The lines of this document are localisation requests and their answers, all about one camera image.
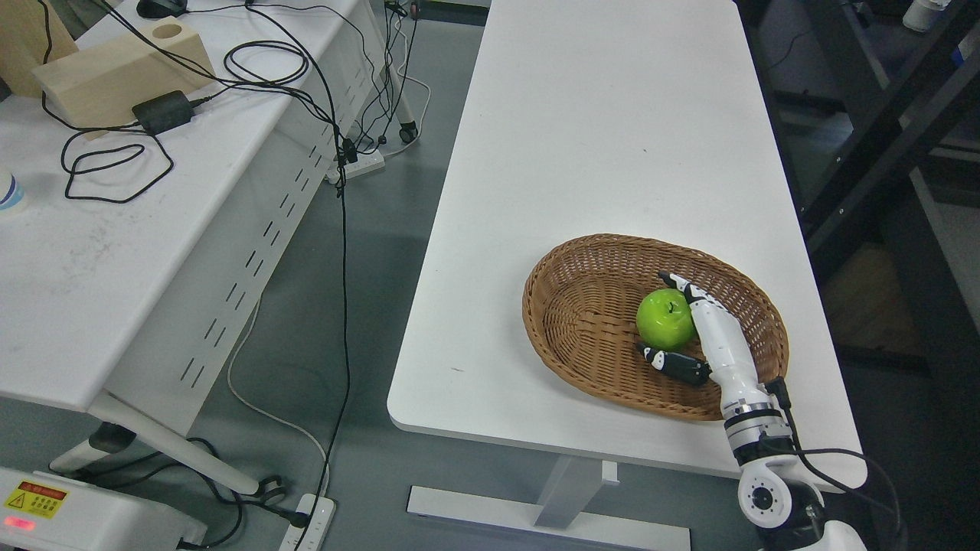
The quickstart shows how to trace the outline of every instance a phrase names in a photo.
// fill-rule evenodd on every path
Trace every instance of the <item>woven basket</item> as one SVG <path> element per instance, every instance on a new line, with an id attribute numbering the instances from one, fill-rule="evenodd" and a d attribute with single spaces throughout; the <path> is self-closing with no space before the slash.
<path id="1" fill-rule="evenodd" d="M 534 350 L 558 376 L 593 396 L 674 418 L 721 419 L 721 390 L 713 381 L 696 387 L 669 378 L 636 351 L 636 309 L 665 287 L 660 270 L 691 280 L 739 319 L 760 381 L 786 375 L 786 329 L 750 279 L 701 251 L 627 235 L 572 239 L 534 267 L 523 296 Z M 682 352 L 704 359 L 697 339 Z"/>

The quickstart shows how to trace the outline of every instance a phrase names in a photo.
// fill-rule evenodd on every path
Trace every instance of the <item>white desk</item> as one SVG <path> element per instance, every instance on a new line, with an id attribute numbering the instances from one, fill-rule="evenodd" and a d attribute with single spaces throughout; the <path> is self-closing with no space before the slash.
<path id="1" fill-rule="evenodd" d="M 493 3 L 388 396 L 393 422 L 737 477 L 721 422 L 594 398 L 531 347 L 528 274 L 552 247 L 600 232 L 701 249 L 751 277 L 788 330 L 804 445 L 859 449 L 737 9 L 717 0 Z M 866 477 L 855 460 L 813 462 L 846 484 Z"/>
<path id="2" fill-rule="evenodd" d="M 228 76 L 221 59 L 239 43 L 288 41 L 240 1 L 193 4 L 239 5 L 180 18 L 200 32 L 219 75 Z M 361 29 L 380 71 L 382 41 L 368 3 L 329 4 Z M 149 24 L 135 5 L 129 0 L 120 12 L 137 27 Z M 361 37 L 326 10 L 264 10 L 319 59 L 346 131 L 374 91 Z M 84 48 L 123 32 L 105 18 L 78 43 Z M 269 77 L 291 73 L 299 61 L 270 52 L 240 59 Z M 291 85 L 326 108 L 311 72 Z M 219 89 L 213 84 L 192 97 Z M 173 172 L 135 201 L 110 205 L 62 197 L 67 176 L 58 155 L 70 130 L 36 100 L 0 104 L 0 162 L 30 201 L 23 212 L 0 218 L 0 394 L 89 412 L 177 460 L 224 472 L 182 436 L 333 167 L 334 148 L 327 125 L 281 94 L 232 90 L 197 111 L 190 124 L 160 136 Z M 82 139 L 73 152 L 130 141 Z M 164 165 L 152 142 L 148 147 L 141 161 L 82 178 L 73 193 L 128 196 Z M 243 493 L 255 490 L 240 474 L 211 476 Z"/>

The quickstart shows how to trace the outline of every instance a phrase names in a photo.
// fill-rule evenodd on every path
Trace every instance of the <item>power adapter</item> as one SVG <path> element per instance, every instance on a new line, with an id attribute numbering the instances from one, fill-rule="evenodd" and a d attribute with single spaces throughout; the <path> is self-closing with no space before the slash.
<path id="1" fill-rule="evenodd" d="M 204 101 L 196 100 L 192 103 L 183 92 L 174 90 L 133 106 L 132 114 L 146 133 L 155 136 L 189 123 L 194 117 L 194 108 Z"/>

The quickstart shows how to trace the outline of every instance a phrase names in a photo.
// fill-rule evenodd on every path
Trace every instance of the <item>red light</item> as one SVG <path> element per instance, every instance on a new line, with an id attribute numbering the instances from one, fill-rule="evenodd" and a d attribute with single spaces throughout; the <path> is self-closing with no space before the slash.
<path id="1" fill-rule="evenodd" d="M 34 521 L 18 519 L 17 517 L 7 517 L 6 519 L 3 520 L 3 524 L 7 526 L 13 526 L 14 528 L 24 529 L 24 530 L 34 529 Z"/>

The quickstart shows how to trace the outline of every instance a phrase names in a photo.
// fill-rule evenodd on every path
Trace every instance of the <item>yellow warning label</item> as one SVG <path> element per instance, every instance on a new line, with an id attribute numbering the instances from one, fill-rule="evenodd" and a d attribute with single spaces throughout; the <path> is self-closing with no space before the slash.
<path id="1" fill-rule="evenodd" d="M 11 492 L 4 502 L 4 507 L 31 513 L 45 519 L 53 519 L 66 497 L 68 497 L 67 491 L 44 486 L 30 480 L 21 480 L 17 489 Z"/>

